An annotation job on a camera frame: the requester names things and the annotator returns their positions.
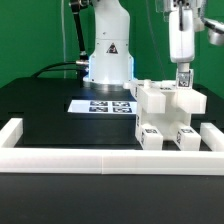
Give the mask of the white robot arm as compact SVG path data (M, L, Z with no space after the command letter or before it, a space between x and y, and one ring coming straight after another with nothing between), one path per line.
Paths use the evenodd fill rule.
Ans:
M207 29L209 41L224 43L224 23L204 15L206 0L155 0L156 10L169 22L170 59L177 65L176 86L190 88L195 56L195 33ZM133 79L129 54L130 16L119 0L80 0L95 12L95 50L89 59L87 81L98 86L120 86Z

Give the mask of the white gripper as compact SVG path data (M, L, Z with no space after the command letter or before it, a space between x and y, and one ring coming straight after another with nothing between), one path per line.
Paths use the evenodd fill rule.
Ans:
M190 64L194 59L194 20L190 8L172 7L169 14L170 58L177 64L177 78L190 78Z

